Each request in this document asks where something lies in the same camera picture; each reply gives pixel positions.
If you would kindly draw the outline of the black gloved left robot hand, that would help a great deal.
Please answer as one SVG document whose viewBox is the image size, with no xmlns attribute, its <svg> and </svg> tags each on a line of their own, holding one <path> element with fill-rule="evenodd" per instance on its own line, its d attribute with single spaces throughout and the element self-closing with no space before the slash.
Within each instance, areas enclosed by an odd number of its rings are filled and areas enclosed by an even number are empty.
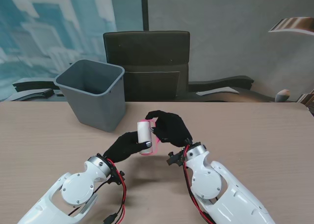
<svg viewBox="0 0 314 224">
<path fill-rule="evenodd" d="M 113 163 L 118 163 L 126 160 L 132 154 L 142 150 L 149 149 L 152 142 L 146 141 L 140 143 L 138 141 L 137 131 L 126 132 L 112 144 L 112 146 L 103 154 L 103 158 L 111 160 Z"/>
</svg>

